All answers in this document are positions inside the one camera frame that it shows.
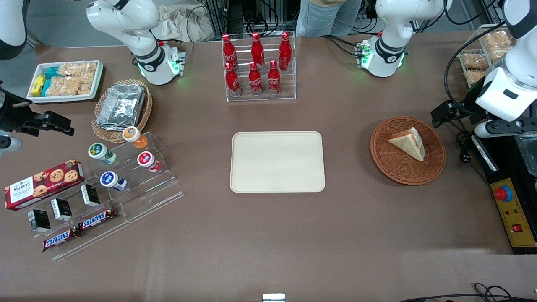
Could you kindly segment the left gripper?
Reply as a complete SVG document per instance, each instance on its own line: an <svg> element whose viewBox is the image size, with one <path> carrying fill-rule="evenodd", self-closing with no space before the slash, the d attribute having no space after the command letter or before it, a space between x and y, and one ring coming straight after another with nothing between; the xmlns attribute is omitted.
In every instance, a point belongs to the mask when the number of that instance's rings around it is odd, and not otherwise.
<svg viewBox="0 0 537 302"><path fill-rule="evenodd" d="M467 111L461 111L462 118L459 120L459 125L464 128L463 119L468 119L471 125L476 125L485 120L488 121L490 116L476 104L477 97L480 95L485 81L477 81L466 93L465 98L461 102L463 108ZM454 122L459 119L459 111L453 101L444 101L431 111L431 124L434 129L439 128L445 123Z"/></svg>

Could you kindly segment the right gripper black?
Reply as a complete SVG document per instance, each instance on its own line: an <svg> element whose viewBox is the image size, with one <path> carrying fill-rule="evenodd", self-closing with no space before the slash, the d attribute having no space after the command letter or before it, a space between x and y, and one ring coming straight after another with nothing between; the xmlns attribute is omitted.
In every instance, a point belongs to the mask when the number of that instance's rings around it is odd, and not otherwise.
<svg viewBox="0 0 537 302"><path fill-rule="evenodd" d="M31 101L21 98L11 92L0 88L1 109L0 128L5 132L25 133L38 137L40 129L60 132L68 136L74 136L74 128L71 120L53 111L42 114L42 122L36 118L39 114L29 107Z"/></svg>

